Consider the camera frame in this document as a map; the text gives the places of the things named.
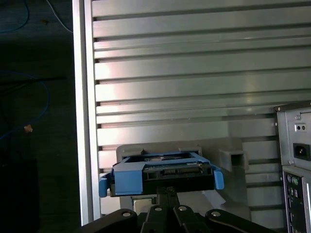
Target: white cable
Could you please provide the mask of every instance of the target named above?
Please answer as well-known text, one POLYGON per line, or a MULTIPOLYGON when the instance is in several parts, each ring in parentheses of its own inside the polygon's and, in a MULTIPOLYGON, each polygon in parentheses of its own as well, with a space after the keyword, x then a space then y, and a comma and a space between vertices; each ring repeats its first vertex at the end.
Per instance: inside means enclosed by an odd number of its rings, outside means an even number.
POLYGON ((62 20, 58 17, 58 15, 57 15, 57 13, 56 13, 54 7, 52 6, 52 4, 50 3, 49 0, 47 0, 47 3, 48 3, 48 5, 50 6, 50 8, 52 9, 53 14, 54 14, 55 17, 58 19, 58 21, 60 22, 60 24, 61 24, 68 32, 73 33, 72 30, 70 30, 68 27, 66 27, 66 25, 62 22, 62 20))

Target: dark background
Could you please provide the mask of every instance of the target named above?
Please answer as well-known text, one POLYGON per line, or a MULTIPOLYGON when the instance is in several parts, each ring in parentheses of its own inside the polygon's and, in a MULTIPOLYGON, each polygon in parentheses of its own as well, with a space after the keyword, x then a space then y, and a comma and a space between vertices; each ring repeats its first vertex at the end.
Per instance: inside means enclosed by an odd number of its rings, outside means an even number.
MULTIPOLYGON (((0 33, 0 70, 31 74, 37 78, 65 77, 46 82, 51 92, 47 113, 0 148, 11 150, 11 159, 36 159, 40 203, 40 233, 71 232, 80 225, 78 160, 76 145, 73 35, 53 15, 45 0, 27 0, 30 18, 21 29, 0 33)), ((70 0, 51 0, 63 22, 72 30, 70 0)), ((23 0, 1 0, 0 31, 15 28, 26 17, 23 0)), ((0 73, 0 83, 25 80, 0 73)), ((0 86, 0 93, 8 86, 0 86)), ((10 125, 22 125, 40 114, 46 103, 44 88, 29 85, 0 99, 10 125)), ((8 124, 0 115, 0 135, 8 124)))

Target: metal panel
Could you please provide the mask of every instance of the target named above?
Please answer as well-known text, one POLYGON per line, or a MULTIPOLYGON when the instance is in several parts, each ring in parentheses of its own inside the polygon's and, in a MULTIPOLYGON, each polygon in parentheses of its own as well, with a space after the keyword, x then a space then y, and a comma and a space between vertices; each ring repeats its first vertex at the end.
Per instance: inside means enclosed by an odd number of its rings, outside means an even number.
POLYGON ((248 155, 248 160, 277 159, 276 141, 268 142, 244 142, 243 150, 248 155))
MULTIPOLYGON (((307 0, 296 0, 295 4, 302 4, 307 0)), ((201 1, 201 0, 179 0, 178 4, 174 0, 136 0, 132 3, 128 0, 97 0, 93 2, 93 15, 113 16, 125 14, 143 14, 150 12, 173 12, 173 11, 190 11, 201 9, 217 9, 231 7, 258 7, 260 5, 273 6, 274 4, 293 3, 293 0, 218 0, 218 1, 201 1)))
MULTIPOLYGON (((94 217, 98 168, 110 169, 118 145, 236 136, 253 163, 248 184, 258 186, 250 203, 271 209, 253 220, 283 228, 279 187, 262 187, 279 181, 271 113, 311 98, 311 1, 85 3, 94 217)), ((102 213, 118 200, 101 200, 102 213)))
MULTIPOLYGON (((116 79, 116 78, 135 78, 147 76, 172 76, 172 75, 193 75, 201 73, 217 73, 217 72, 237 72, 250 70, 266 70, 280 69, 293 67, 308 67, 308 59, 311 58, 311 49, 290 49, 276 51, 248 51, 248 52, 233 52, 227 54, 210 54, 210 55, 189 55, 189 56, 172 56, 146 58, 143 60, 117 61, 95 64, 95 78, 100 79, 116 79)), ((247 86, 252 91, 256 74, 253 72, 243 73, 251 80, 247 82, 247 86)), ((236 79, 245 79, 245 77, 234 77, 236 79)))
POLYGON ((283 166, 289 165, 291 163, 291 150, 286 112, 279 112, 277 114, 277 122, 279 140, 282 142, 280 143, 281 162, 283 166))
POLYGON ((309 100, 311 99, 311 92, 309 90, 294 90, 294 91, 280 91, 269 93, 242 93, 242 94, 228 94, 228 95, 210 95, 200 97, 178 97, 171 99, 143 99, 143 100, 123 100, 106 104, 101 102, 97 107, 97 114, 112 115, 124 113, 153 113, 162 111, 172 111, 179 109, 205 109, 206 111, 219 110, 222 111, 225 107, 239 107, 244 106, 245 110, 249 112, 256 108, 256 111, 263 112, 261 108, 267 111, 272 111, 268 105, 277 105, 280 102, 309 100))
POLYGON ((256 174, 256 173, 270 173, 270 172, 281 172, 280 164, 256 164, 250 165, 249 169, 245 171, 246 174, 256 174))
POLYGON ((258 174, 246 174, 247 183, 270 183, 279 182, 281 180, 282 174, 280 172, 271 173, 258 173, 258 174))
POLYGON ((252 211, 252 221, 267 228, 284 228, 284 219, 284 210, 252 211))
POLYGON ((135 34, 184 33, 188 31, 228 31, 309 23, 311 7, 293 7, 209 14, 143 17, 94 21, 94 37, 135 34))
POLYGON ((98 129, 98 145, 275 135, 273 119, 132 125, 98 129))
POLYGON ((249 206, 268 206, 283 204, 282 187, 248 188, 247 197, 249 206))

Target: metal bolt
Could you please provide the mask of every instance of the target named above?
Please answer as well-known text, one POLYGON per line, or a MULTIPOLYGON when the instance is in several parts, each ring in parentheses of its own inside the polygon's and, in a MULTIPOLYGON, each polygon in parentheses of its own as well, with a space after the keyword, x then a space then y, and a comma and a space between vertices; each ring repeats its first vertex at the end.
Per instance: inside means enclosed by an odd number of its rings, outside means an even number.
POLYGON ((180 206, 178 209, 179 209, 180 211, 185 211, 185 210, 187 210, 187 208, 186 208, 185 206, 180 206))
POLYGON ((129 217, 131 215, 131 213, 125 212, 122 214, 124 217, 129 217))
POLYGON ((212 212, 212 215, 213 215, 214 217, 219 217, 219 216, 220 216, 220 213, 217 212, 217 211, 214 211, 214 212, 212 212))

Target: silver metal frame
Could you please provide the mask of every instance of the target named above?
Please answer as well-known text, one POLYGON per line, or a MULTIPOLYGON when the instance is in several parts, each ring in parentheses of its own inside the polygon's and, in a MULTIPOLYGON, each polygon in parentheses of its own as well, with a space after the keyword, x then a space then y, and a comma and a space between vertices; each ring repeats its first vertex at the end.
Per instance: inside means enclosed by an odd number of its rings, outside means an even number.
POLYGON ((77 143, 81 225, 101 217, 91 0, 73 0, 77 143))
POLYGON ((87 118, 87 85, 86 85, 86 52, 85 52, 85 24, 83 0, 72 1, 73 11, 73 42, 75 63, 75 92, 76 92, 76 120, 79 163, 79 187, 81 224, 85 225, 93 220, 92 186, 89 166, 89 132, 87 118))
MULTIPOLYGON (((291 173, 293 175, 297 175, 302 177, 302 188, 303 188, 303 199, 304 199, 304 209, 305 209, 305 217, 306 217, 306 225, 307 225, 307 233, 311 233, 311 171, 294 167, 294 166, 283 166, 283 182, 284 182, 284 194, 287 196, 287 187, 286 187, 286 177, 284 172, 291 173)), ((287 229, 290 233, 290 225, 289 225, 289 211, 288 211, 288 203, 287 199, 285 200, 286 205, 286 219, 287 219, 287 229)))
POLYGON ((93 218, 101 217, 101 204, 98 195, 99 167, 98 167, 98 145, 96 124, 96 101, 95 101, 95 78, 94 78, 94 39, 93 39, 93 16, 92 1, 84 1, 85 25, 86 25, 86 68, 87 68, 87 97, 88 97, 88 122, 90 140, 90 161, 93 194, 93 218))
POLYGON ((286 122, 287 122, 286 113, 285 112, 277 113, 278 137, 280 141, 279 145, 280 145, 281 163, 283 166, 289 165, 291 162, 291 152, 289 150, 290 137, 286 122))

